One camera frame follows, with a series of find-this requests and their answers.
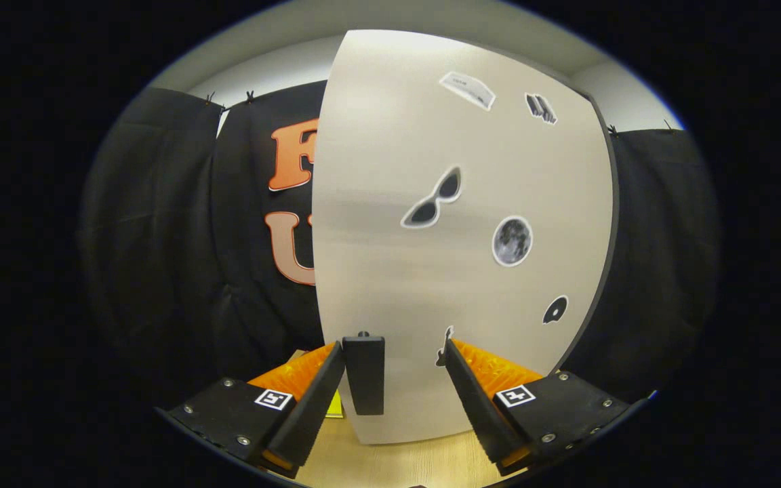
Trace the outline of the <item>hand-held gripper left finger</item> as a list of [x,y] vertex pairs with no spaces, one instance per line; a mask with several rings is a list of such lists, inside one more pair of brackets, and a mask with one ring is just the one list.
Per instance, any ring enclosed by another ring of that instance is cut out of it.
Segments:
[[232,463],[293,479],[306,464],[344,373],[338,341],[248,380],[223,378],[162,419]]

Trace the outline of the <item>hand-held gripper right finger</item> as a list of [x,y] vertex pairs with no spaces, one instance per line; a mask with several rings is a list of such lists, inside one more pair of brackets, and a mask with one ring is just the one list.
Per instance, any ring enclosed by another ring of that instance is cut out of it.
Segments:
[[545,470],[632,415],[632,405],[570,371],[534,373],[455,338],[444,367],[475,436],[502,476]]

